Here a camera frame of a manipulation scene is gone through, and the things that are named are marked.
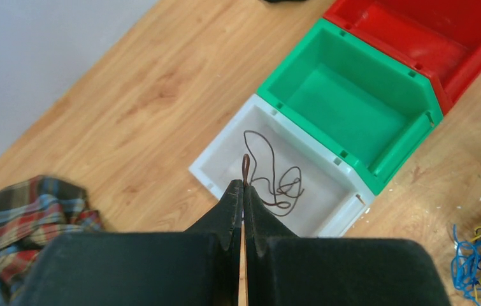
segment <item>storage container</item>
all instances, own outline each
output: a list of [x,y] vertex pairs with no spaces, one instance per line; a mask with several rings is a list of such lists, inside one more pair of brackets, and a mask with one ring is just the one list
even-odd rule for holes
[[444,114],[481,72],[479,0],[337,0],[324,18],[428,77]]
[[375,195],[443,119],[427,78],[323,19],[257,93]]
[[[301,237],[340,237],[370,206],[373,193],[357,173],[340,158],[306,134],[259,96],[253,95],[189,168],[191,173],[220,198],[233,179],[242,178],[242,157],[248,153],[244,131],[253,130],[268,139],[275,152],[276,182],[291,166],[302,171],[304,193],[294,210],[278,219]],[[247,135],[256,160],[256,177],[272,180],[272,156],[266,142]],[[251,161],[250,175],[254,170]],[[289,173],[284,182],[296,174]],[[273,197],[263,181],[253,183],[259,196]],[[290,200],[279,196],[280,200]],[[271,207],[283,214],[283,210]]]

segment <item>white wall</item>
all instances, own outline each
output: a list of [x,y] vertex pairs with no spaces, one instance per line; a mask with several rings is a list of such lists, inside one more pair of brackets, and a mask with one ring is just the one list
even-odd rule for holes
[[0,0],[0,155],[157,0]]

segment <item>brown string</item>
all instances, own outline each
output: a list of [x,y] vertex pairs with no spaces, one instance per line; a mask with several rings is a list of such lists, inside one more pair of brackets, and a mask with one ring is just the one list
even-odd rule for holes
[[[271,152],[271,155],[272,155],[272,182],[270,182],[270,179],[268,179],[266,177],[257,177],[257,178],[255,177],[255,172],[257,171],[257,159],[255,158],[252,150],[250,149],[250,146],[248,145],[248,140],[247,140],[247,136],[246,136],[248,134],[254,134],[254,135],[257,135],[257,136],[261,137],[266,142],[268,147],[270,148],[270,152]],[[304,189],[302,188],[302,171],[297,166],[290,167],[280,177],[280,180],[278,181],[278,188],[276,188],[276,157],[275,157],[275,153],[274,153],[274,148],[272,147],[272,145],[270,144],[268,139],[266,139],[265,136],[263,136],[262,134],[260,134],[256,131],[246,130],[246,131],[244,131],[244,144],[246,145],[246,148],[248,149],[248,152],[250,153],[250,155],[244,154],[243,159],[242,159],[242,177],[244,179],[244,186],[252,185],[254,182],[256,182],[258,180],[266,181],[267,187],[268,187],[268,192],[274,197],[274,202],[270,203],[270,202],[267,202],[267,201],[264,201],[264,200],[261,200],[261,201],[267,206],[278,207],[278,208],[281,208],[283,210],[287,210],[286,213],[284,213],[284,214],[277,214],[277,213],[271,211],[271,213],[274,214],[275,216],[285,217],[285,216],[289,215],[293,211],[294,207],[296,206],[296,203],[298,202],[298,199],[300,198],[300,196],[302,196],[302,194],[304,193]],[[248,173],[249,173],[249,170],[250,170],[250,156],[254,160],[254,170],[252,171],[251,177],[248,179]],[[295,177],[295,179],[291,183],[284,184],[283,180],[284,180],[285,176],[292,170],[297,170],[298,176]],[[298,184],[297,193],[291,194],[291,190],[297,184]],[[290,199],[293,199],[294,201],[292,203],[289,202],[289,201],[278,201],[278,198],[277,198],[278,196],[286,196]]]

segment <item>plaid fabric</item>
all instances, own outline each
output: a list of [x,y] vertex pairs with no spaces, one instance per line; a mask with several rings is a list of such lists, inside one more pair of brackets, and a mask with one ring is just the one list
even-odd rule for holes
[[17,299],[40,250],[62,233],[101,231],[86,191],[53,177],[35,177],[0,191],[0,305]]

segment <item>wood grain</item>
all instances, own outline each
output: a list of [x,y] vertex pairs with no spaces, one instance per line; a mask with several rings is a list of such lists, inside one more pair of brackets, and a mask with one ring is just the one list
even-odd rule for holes
[[[332,2],[162,0],[0,157],[0,188],[53,174],[110,230],[184,230],[216,202],[188,166]],[[449,229],[479,224],[480,199],[481,76],[347,235],[418,241],[469,305]]]

